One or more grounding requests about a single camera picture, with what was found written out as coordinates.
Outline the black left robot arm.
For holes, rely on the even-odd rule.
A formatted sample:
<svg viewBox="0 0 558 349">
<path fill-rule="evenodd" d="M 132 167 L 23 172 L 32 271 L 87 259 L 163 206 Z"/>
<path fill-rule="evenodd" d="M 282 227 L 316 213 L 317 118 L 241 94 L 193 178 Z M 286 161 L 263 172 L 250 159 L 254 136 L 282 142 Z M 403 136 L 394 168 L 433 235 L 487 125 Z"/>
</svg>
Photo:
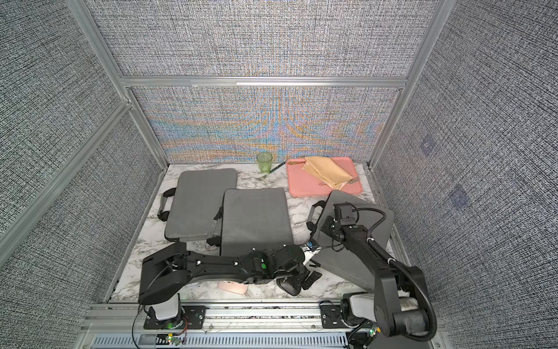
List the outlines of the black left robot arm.
<svg viewBox="0 0 558 349">
<path fill-rule="evenodd" d="M 305 252 L 289 244 L 279 250 L 252 250 L 236 257 L 200 254 L 186 243 L 174 243 L 142 261 L 138 304 L 164 303 L 188 284 L 228 281 L 276 284 L 291 296 L 307 290 L 320 278 L 305 265 Z"/>
</svg>

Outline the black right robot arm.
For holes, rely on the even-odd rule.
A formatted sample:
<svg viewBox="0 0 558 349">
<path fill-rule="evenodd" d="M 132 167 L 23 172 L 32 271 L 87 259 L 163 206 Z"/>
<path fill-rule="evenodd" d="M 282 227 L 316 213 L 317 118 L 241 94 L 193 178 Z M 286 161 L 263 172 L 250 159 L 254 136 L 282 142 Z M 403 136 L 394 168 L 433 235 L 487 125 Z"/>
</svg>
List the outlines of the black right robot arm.
<svg viewBox="0 0 558 349">
<path fill-rule="evenodd" d="M 386 216 L 367 228 L 353 219 L 328 216 L 321 231 L 353 253 L 374 277 L 373 320 L 386 337 L 427 342 L 437 334 L 437 317 L 420 268 L 392 257 L 373 238 Z"/>
</svg>

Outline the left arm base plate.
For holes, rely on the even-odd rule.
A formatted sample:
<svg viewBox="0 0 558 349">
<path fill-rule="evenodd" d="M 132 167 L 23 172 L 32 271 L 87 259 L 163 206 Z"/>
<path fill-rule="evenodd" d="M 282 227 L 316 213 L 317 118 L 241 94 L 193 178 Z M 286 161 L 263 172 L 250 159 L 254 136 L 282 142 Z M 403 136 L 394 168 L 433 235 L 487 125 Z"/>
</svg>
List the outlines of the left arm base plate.
<svg viewBox="0 0 558 349">
<path fill-rule="evenodd" d="M 146 320 L 143 324 L 144 330 L 201 330 L 206 317 L 207 307 L 203 305 L 182 306 L 176 318 L 158 320 L 155 310 L 151 306 L 146 311 Z"/>
</svg>

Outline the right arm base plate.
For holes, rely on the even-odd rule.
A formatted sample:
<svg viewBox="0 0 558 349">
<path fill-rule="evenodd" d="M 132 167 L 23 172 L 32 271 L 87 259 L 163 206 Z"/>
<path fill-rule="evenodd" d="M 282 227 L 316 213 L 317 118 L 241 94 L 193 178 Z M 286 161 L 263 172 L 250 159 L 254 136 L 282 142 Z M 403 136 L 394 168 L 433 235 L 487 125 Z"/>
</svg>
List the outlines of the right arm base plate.
<svg viewBox="0 0 558 349">
<path fill-rule="evenodd" d="M 342 318 L 341 306 L 329 300 L 319 302 L 322 328 L 325 330 L 348 329 Z"/>
</svg>

